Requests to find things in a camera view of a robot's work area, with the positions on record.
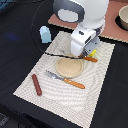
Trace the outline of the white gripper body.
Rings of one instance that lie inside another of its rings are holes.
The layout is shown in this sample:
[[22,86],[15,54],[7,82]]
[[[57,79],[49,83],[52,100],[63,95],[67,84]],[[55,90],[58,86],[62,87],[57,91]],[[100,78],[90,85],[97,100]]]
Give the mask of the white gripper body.
[[71,34],[71,53],[74,56],[87,56],[100,44],[100,39],[95,30],[84,29],[77,25]]

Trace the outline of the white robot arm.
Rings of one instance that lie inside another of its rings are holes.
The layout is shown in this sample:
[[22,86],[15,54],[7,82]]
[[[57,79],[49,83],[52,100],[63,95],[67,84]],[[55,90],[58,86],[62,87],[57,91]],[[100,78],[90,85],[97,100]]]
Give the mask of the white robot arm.
[[54,0],[53,11],[58,19],[77,23],[71,34],[71,53],[89,55],[100,43],[109,0]]

